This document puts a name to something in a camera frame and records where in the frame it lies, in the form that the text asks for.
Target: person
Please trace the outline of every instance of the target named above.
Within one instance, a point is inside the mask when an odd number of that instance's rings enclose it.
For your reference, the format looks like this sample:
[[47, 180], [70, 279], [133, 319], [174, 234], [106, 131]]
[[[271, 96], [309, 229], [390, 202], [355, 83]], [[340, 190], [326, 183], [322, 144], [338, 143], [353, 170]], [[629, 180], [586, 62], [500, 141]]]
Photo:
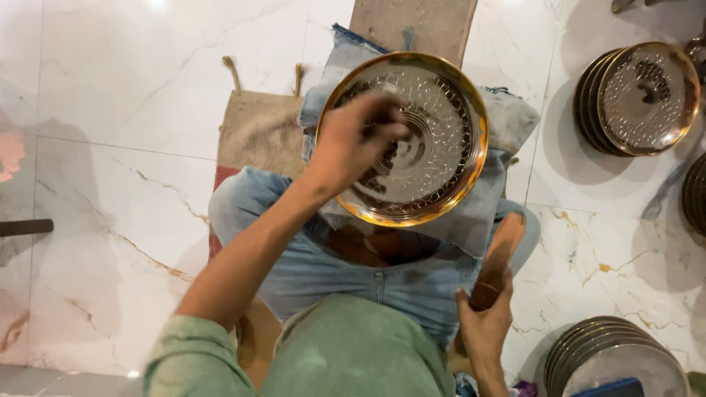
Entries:
[[[501, 352], [512, 316], [511, 277], [492, 308], [468, 304], [480, 264], [441, 245], [386, 268], [342, 258], [323, 243], [318, 209], [408, 131], [392, 95], [367, 94], [332, 111], [304, 173], [291, 180], [245, 167], [209, 204], [223, 249], [167, 322], [144, 374], [146, 396], [256, 396], [238, 366], [232, 330], [258, 297], [286, 321], [259, 396], [454, 396], [445, 349], [460, 327], [481, 397], [507, 396]], [[364, 137], [366, 120], [384, 119]], [[529, 211], [510, 201], [510, 211]], [[513, 257], [537, 243], [525, 233]]]

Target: white marble tile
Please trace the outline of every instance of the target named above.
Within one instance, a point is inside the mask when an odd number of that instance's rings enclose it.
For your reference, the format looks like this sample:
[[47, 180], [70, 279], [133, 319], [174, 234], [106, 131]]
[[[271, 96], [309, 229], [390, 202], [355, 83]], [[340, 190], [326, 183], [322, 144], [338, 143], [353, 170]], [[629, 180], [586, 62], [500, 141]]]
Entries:
[[215, 162], [39, 138], [29, 360], [140, 371], [208, 259]]
[[215, 159], [233, 81], [290, 94], [307, 0], [46, 0], [40, 134]]
[[[561, 0], [479, 1], [462, 70], [476, 85], [507, 87], [542, 113]], [[508, 168], [508, 199], [525, 202], [537, 129]]]
[[638, 217], [665, 179], [694, 156], [703, 125], [648, 158], [603, 155], [578, 136], [570, 99], [582, 70], [610, 49], [651, 40], [683, 45], [706, 17], [701, 0], [636, 6], [617, 16], [610, 0], [564, 0], [547, 86], [528, 203]]
[[[0, 221], [28, 220], [36, 147], [29, 126], [37, 117], [42, 0], [7, 0], [1, 8]], [[0, 237], [0, 364], [27, 363], [31, 265], [31, 236]]]
[[[542, 355], [576, 321], [621, 316], [706, 370], [706, 238], [680, 222], [528, 205], [542, 238], [514, 278], [507, 380], [531, 380]], [[667, 217], [678, 217], [676, 208]]]
[[3, 0], [0, 13], [0, 112], [34, 123], [40, 78], [42, 0]]
[[[35, 193], [36, 138], [28, 131], [1, 126], [0, 151], [7, 155], [9, 134], [20, 136], [20, 169], [0, 182], [0, 222], [32, 219]], [[32, 236], [0, 237], [0, 364], [26, 365], [30, 315]]]
[[301, 82], [301, 93], [321, 81], [323, 68], [333, 49], [331, 26], [338, 23], [348, 28], [355, 0], [309, 0], [309, 15], [306, 19], [306, 42], [302, 62], [306, 74]]

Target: metal plate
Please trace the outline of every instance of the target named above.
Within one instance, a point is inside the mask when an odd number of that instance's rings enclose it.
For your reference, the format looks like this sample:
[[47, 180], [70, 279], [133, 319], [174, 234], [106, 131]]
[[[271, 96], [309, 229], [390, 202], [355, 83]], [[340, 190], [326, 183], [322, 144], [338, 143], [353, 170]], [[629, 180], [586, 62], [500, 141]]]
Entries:
[[576, 81], [576, 86], [574, 87], [574, 93], [573, 93], [573, 100], [571, 102], [571, 112], [573, 114], [574, 118], [574, 125], [576, 126], [576, 129], [581, 133], [581, 136], [588, 141], [588, 143], [591, 144], [596, 150], [602, 153], [608, 154], [603, 148], [599, 146], [599, 144], [596, 142], [596, 139], [592, 136], [592, 134], [588, 133], [589, 130], [589, 124], [588, 120], [585, 120], [583, 118], [583, 112], [580, 111], [580, 109], [583, 109], [584, 106], [582, 105], [582, 92], [583, 88], [585, 87], [587, 81], [588, 81], [588, 76], [591, 73], [591, 71], [596, 67], [596, 65], [602, 61], [605, 57], [609, 56], [610, 54], [613, 54], [615, 50], [608, 51], [605, 54], [601, 55], [600, 57], [596, 58], [591, 62], [586, 69], [581, 73], [581, 76], [579, 77], [578, 81]]
[[689, 224], [696, 229], [697, 232], [703, 234], [703, 227], [701, 222], [697, 218], [696, 209], [696, 198], [695, 198], [695, 180], [697, 176], [697, 170], [699, 170], [706, 162], [706, 155], [698, 158], [686, 174], [684, 183], [682, 185], [682, 207], [684, 210], [684, 216]]
[[694, 186], [692, 188], [693, 193], [693, 205], [696, 210], [696, 217], [699, 226], [702, 230], [706, 229], [706, 206], [704, 201], [706, 199], [706, 159], [698, 165], [696, 169], [696, 178], [694, 178]]
[[706, 170], [706, 154], [699, 157], [686, 173], [681, 189], [681, 206], [684, 218], [691, 227], [698, 233], [706, 235], [706, 218], [700, 212], [704, 207], [703, 192], [706, 189], [704, 189], [703, 183], [699, 183], [697, 180], [702, 170]]
[[557, 392], [562, 390], [562, 382], [578, 367], [574, 364], [578, 360], [581, 360], [588, 351], [593, 351], [592, 349], [594, 348], [598, 348], [598, 350], [594, 352], [600, 351], [600, 349], [610, 345], [615, 340], [618, 340], [618, 338], [634, 338], [636, 340], [642, 340], [644, 343], [659, 346], [657, 342], [634, 324], [605, 324], [601, 327], [581, 333], [580, 337], [575, 339], [567, 348], [566, 354], [559, 357], [556, 362], [556, 368], [558, 368], [558, 370], [556, 370], [556, 373], [554, 373], [552, 379], [550, 379], [552, 391]]
[[555, 376], [557, 368], [561, 368], [561, 363], [567, 354], [574, 348], [576, 342], [581, 339], [582, 335], [591, 330], [605, 328], [607, 326], [624, 326], [632, 327], [636, 331], [642, 332], [648, 338], [651, 338], [647, 333], [642, 331], [633, 322], [615, 316], [596, 316], [583, 321], [579, 321], [571, 328], [564, 331], [559, 336], [557, 341], [552, 345], [552, 348], [547, 355], [546, 364], [544, 366], [544, 384], [547, 392], [552, 396], [551, 384]]
[[574, 396], [612, 381], [635, 377], [645, 397], [686, 397], [688, 382], [679, 364], [663, 350], [642, 344], [607, 348], [576, 369], [561, 395]]
[[600, 319], [586, 325], [578, 326], [577, 324], [577, 326], [572, 327], [570, 331], [567, 331], [565, 333], [567, 335], [567, 338], [563, 340], [563, 343], [560, 346], [558, 346], [558, 350], [551, 358], [551, 362], [547, 362], [548, 367], [546, 370], [545, 384], [548, 385], [548, 389], [551, 389], [551, 386], [554, 383], [554, 379], [556, 378], [557, 372], [563, 369], [564, 362], [568, 359], [568, 357], [571, 356], [572, 352], [577, 348], [577, 346], [581, 344], [582, 339], [587, 334], [592, 335], [592, 333], [596, 330], [604, 332], [604, 330], [606, 330], [606, 327], [613, 326], [614, 324], [615, 322], [611, 319]]
[[621, 51], [598, 90], [600, 124], [631, 155], [654, 155], [679, 142], [698, 112], [700, 86], [684, 52], [662, 42]]
[[585, 88], [587, 93], [585, 103], [585, 114], [589, 120], [589, 125], [591, 126], [590, 132], [593, 133], [595, 139], [601, 143], [601, 146], [606, 149], [609, 154], [625, 157], [628, 156], [620, 149], [616, 148], [613, 143], [608, 139], [603, 131], [603, 127], [598, 119], [598, 88], [601, 84], [603, 76], [606, 74], [608, 65], [620, 54], [622, 50], [619, 49], [610, 53], [602, 62], [600, 62], [595, 68], [595, 76], [591, 80], [590, 85]]
[[[383, 158], [336, 199], [376, 225], [433, 220], [461, 201], [480, 175], [489, 139], [483, 101], [461, 70], [446, 60], [393, 52], [351, 71], [331, 93], [321, 119], [356, 96], [376, 91], [405, 101], [401, 111], [411, 134], [391, 143]], [[366, 133], [378, 127], [370, 123]]]
[[613, 316], [596, 316], [596, 317], [591, 317], [590, 319], [585, 319], [583, 321], [579, 321], [571, 328], [568, 330], [564, 331], [559, 338], [554, 342], [552, 345], [549, 354], [547, 355], [546, 358], [546, 364], [544, 366], [544, 383], [548, 383], [548, 378], [551, 376], [551, 373], [553, 371], [553, 366], [556, 362], [556, 357], [557, 355], [561, 352], [564, 351], [568, 341], [579, 334], [583, 329], [589, 327], [589, 326], [595, 326], [597, 324], [610, 324], [612, 322], [628, 322], [628, 320], [621, 319], [619, 317], [613, 317]]
[[564, 390], [564, 386], [571, 374], [592, 355], [607, 348], [624, 344], [642, 344], [652, 346], [653, 348], [664, 349], [654, 339], [643, 333], [636, 333], [634, 329], [608, 328], [603, 333], [594, 334], [576, 346], [573, 354], [564, 361], [561, 373], [557, 374], [553, 379], [553, 390]]
[[615, 150], [615, 148], [612, 148], [608, 143], [605, 138], [600, 139], [600, 132], [595, 131], [596, 126], [594, 122], [591, 120], [591, 87], [593, 86], [593, 83], [596, 81], [596, 77], [598, 75], [598, 72], [601, 69], [601, 66], [603, 66], [608, 59], [610, 59], [611, 56], [615, 54], [615, 51], [610, 52], [607, 55], [602, 56], [601, 59], [598, 60], [596, 65], [593, 67], [593, 69], [588, 73], [588, 77], [586, 79], [586, 83], [583, 85], [583, 88], [581, 90], [581, 103], [579, 106], [579, 113], [581, 113], [581, 118], [584, 121], [584, 127], [586, 128], [586, 133], [590, 136], [591, 140], [595, 143], [596, 148], [598, 148], [601, 152], [606, 153], [606, 154], [611, 154], [611, 150]]

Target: stack of plates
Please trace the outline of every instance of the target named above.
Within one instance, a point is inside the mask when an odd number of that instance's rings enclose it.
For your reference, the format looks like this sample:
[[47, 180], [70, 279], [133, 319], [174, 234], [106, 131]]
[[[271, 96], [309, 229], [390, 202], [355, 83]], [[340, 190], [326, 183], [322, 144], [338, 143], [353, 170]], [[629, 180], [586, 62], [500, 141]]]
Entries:
[[600, 152], [654, 155], [686, 135], [699, 95], [687, 55], [662, 42], [646, 42], [609, 51], [583, 71], [574, 89], [573, 117]]
[[694, 162], [681, 186], [684, 216], [696, 231], [706, 236], [706, 154]]
[[544, 367], [549, 397], [573, 396], [620, 379], [640, 380], [647, 397], [686, 397], [674, 356], [635, 324], [612, 316], [581, 321], [554, 343]]

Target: light blue jeans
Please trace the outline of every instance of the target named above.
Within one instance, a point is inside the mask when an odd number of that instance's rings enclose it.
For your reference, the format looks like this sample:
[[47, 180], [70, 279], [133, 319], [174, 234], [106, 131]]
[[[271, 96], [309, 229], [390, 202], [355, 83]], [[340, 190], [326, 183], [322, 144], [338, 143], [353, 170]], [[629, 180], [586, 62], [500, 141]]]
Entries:
[[[221, 244], [225, 247], [245, 230], [291, 183], [290, 178], [252, 167], [224, 180], [208, 205], [209, 219]], [[501, 199], [495, 226], [512, 211], [527, 217], [525, 236], [511, 261], [515, 273], [539, 241], [539, 221], [525, 207]], [[320, 217], [312, 217], [260, 286], [258, 297], [279, 320], [286, 321], [330, 294], [351, 294], [412, 317], [442, 348], [453, 341], [458, 331], [455, 289], [459, 286], [470, 295], [481, 260], [448, 245], [427, 259], [371, 268], [347, 261], [327, 248], [319, 237], [327, 228]]]

